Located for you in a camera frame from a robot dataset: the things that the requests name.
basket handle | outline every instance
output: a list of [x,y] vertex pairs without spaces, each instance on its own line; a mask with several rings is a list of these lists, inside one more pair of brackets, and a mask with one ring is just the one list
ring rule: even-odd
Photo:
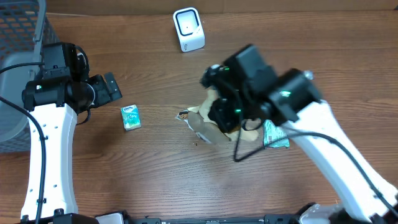
[[33,37],[33,41],[35,43],[40,42],[42,40],[44,20],[45,20],[45,11],[46,11],[46,7],[47,7],[45,0],[38,0],[38,2],[39,2],[39,15],[37,16],[35,35]]

small teal package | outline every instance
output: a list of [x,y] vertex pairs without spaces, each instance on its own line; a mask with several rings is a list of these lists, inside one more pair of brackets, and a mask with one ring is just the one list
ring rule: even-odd
[[136,105],[126,106],[120,109],[123,117],[123,125],[126,131],[141,128],[138,108]]
[[[286,137],[286,133],[280,128],[274,125],[270,120],[266,120],[263,124],[264,127],[264,145],[266,146],[272,141]],[[286,147],[289,148],[290,143],[288,139],[281,140],[271,144],[269,147],[278,148]]]

white container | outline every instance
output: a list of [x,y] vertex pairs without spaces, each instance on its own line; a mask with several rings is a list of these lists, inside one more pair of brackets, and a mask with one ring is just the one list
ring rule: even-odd
[[188,7],[175,11],[173,20],[183,52],[205,46],[205,33],[201,26],[199,13],[195,8]]

wood grain surface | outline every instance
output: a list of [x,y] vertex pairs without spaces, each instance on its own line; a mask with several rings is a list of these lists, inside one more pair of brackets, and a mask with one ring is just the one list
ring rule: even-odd
[[172,14],[185,7],[199,13],[393,10],[396,0],[48,0],[47,11],[80,15]]
[[[73,185],[81,214],[126,209],[134,217],[243,217],[339,201],[295,144],[237,164],[232,142],[207,145],[175,119],[205,99],[199,84],[204,69],[247,43],[256,44],[279,73],[291,67],[313,70],[347,135],[385,179],[398,185],[397,12],[201,19],[204,49],[182,54],[171,15],[50,18],[62,41],[83,47],[91,75],[112,71],[123,93],[76,127]],[[125,132],[120,108],[133,104],[142,128]],[[242,152],[259,145],[261,139],[243,142]],[[28,152],[0,154],[0,222],[18,222],[28,175]]]

blue-gray basket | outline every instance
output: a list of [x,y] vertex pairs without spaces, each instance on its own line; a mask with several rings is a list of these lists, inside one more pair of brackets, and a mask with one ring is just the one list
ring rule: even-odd
[[[59,42],[45,16],[45,0],[1,0],[0,68],[41,62],[42,46]],[[35,78],[38,66],[19,67],[0,74],[0,96],[23,107],[22,91]],[[0,152],[28,151],[27,118],[0,102]]]

